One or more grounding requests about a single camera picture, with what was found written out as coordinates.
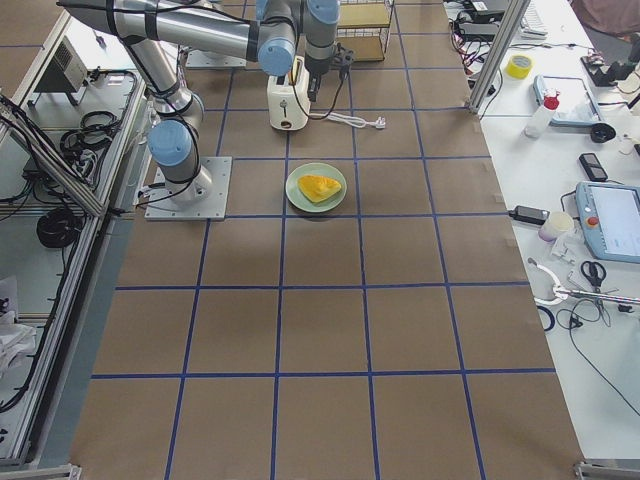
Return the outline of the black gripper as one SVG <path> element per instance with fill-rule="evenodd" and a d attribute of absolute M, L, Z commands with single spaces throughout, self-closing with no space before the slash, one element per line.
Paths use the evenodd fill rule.
<path fill-rule="evenodd" d="M 330 69 L 339 72 L 339 79 L 345 80 L 355 60 L 355 52 L 333 42 L 326 46 L 318 46 L 311 42 L 305 45 L 305 67 L 309 71 L 307 96 L 311 102 L 317 101 L 321 86 L 321 77 Z"/>

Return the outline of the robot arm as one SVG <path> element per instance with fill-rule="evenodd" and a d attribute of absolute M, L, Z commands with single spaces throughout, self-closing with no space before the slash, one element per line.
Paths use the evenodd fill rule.
<path fill-rule="evenodd" d="M 322 77 L 338 51 L 337 1 L 259 1 L 253 19 L 233 16 L 203 1 L 63 1 L 86 26 L 115 36 L 141 74 L 161 121 L 148 135 L 148 147 L 165 182 L 164 196 L 148 209 L 180 210 L 209 197 L 210 170 L 198 149 L 204 106 L 178 75 L 162 48 L 168 42 L 256 63 L 268 75 L 287 75 L 305 44 L 307 97 L 316 99 Z"/>

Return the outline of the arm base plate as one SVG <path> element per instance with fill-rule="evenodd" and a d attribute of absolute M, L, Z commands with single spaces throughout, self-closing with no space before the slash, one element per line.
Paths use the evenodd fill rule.
<path fill-rule="evenodd" d="M 201 51 L 194 48 L 183 48 L 183 56 L 187 69 L 192 70 L 226 70 L 244 69 L 246 60 L 229 55 Z"/>
<path fill-rule="evenodd" d="M 232 171 L 232 158 L 201 157 L 199 175 L 184 186 L 166 183 L 159 167 L 154 181 L 163 183 L 150 192 L 144 217 L 149 221 L 223 221 Z"/>

